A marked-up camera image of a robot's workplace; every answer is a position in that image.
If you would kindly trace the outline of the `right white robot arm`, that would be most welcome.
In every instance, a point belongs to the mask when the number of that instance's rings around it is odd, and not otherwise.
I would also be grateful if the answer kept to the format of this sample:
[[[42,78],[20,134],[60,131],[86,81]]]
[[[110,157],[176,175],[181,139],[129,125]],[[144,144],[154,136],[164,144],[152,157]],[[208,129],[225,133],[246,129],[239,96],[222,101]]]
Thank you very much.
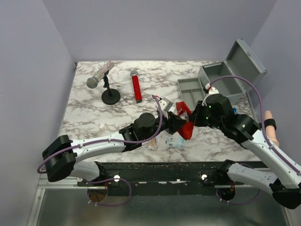
[[[223,185],[230,181],[259,188],[288,209],[301,204],[301,167],[265,138],[261,124],[246,114],[234,112],[229,99],[213,94],[198,101],[189,121],[196,127],[219,129],[227,138],[255,154],[271,172],[266,173],[225,160],[207,182]]]

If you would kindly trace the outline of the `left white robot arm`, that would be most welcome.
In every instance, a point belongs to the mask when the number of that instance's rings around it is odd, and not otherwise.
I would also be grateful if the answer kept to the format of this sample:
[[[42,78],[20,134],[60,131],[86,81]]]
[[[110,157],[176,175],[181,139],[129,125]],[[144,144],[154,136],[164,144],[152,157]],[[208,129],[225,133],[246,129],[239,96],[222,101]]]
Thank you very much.
[[[97,163],[86,162],[86,159],[132,151],[162,131],[176,133],[185,123],[184,119],[172,112],[168,112],[167,116],[159,114],[157,118],[151,113],[143,113],[129,126],[108,136],[71,140],[67,135],[61,135],[42,152],[48,181],[76,177],[99,186],[104,182],[104,174]]]

